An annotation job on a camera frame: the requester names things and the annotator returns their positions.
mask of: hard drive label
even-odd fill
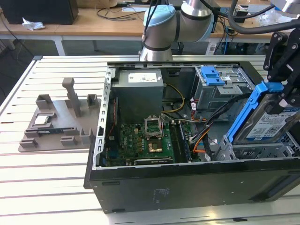
[[[247,135],[249,141],[267,140],[274,137],[286,124],[286,119],[295,115],[299,108],[286,108],[280,114],[269,115],[266,112]]]

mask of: sticker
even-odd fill
[[[192,106],[192,110],[196,110],[196,103],[192,103],[191,106]]]
[[[156,73],[132,73],[128,75],[129,83],[157,82]]]
[[[169,193],[170,193],[169,188],[155,189],[154,192],[153,192],[152,202],[156,203],[156,204],[164,202],[164,200],[167,198]]]
[[[228,76],[222,76],[221,79],[222,80],[230,80],[230,77],[228,77]]]
[[[280,114],[269,115],[266,112],[247,135],[251,141],[266,140],[274,137],[286,124],[286,119],[295,115],[299,108],[286,108]]]
[[[213,139],[212,142],[210,143],[210,145],[214,145],[214,144],[218,144],[218,140],[217,139]]]
[[[48,131],[48,130],[45,130],[45,131],[38,131],[37,133],[38,133],[38,134],[49,134],[50,131]]]
[[[205,154],[204,157],[205,157],[206,161],[210,162],[210,157],[209,157],[209,155],[207,155],[207,153]]]

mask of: blue plastic latch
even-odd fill
[[[154,9],[154,6],[152,6],[150,9],[150,15],[152,14],[153,9]],[[150,22],[149,22],[148,27],[154,27],[154,26],[160,25],[160,24],[168,21],[169,19],[171,19],[174,16],[175,12],[176,12],[176,10],[175,10],[174,6],[158,5]],[[149,10],[147,10],[145,12],[144,23],[143,23],[144,26],[146,26],[148,13],[149,13]]]
[[[225,82],[219,76],[219,72],[212,66],[200,67],[200,71],[208,86],[223,86]]]
[[[233,141],[233,137],[235,136],[239,128],[244,124],[248,115],[259,105],[258,99],[263,93],[282,92],[283,88],[284,88],[283,85],[277,82],[268,82],[268,83],[262,82],[256,85],[248,101],[246,102],[244,108],[241,110],[235,122],[227,132],[228,140],[230,142]]]

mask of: power supply label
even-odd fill
[[[280,114],[262,115],[256,125],[247,135],[249,141],[261,141],[274,137],[286,124],[286,119],[295,115],[299,108],[286,108]]]
[[[156,73],[131,73],[128,74],[129,83],[157,82]]]

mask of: slotted aluminum table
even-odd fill
[[[247,60],[262,76],[264,56],[176,56],[182,61]],[[104,214],[92,190],[83,188],[88,149],[18,152],[39,94],[66,99],[64,77],[73,77],[79,98],[102,95],[107,62],[136,56],[47,56],[30,63],[0,107],[0,225],[107,224],[300,224],[300,188],[269,203]]]

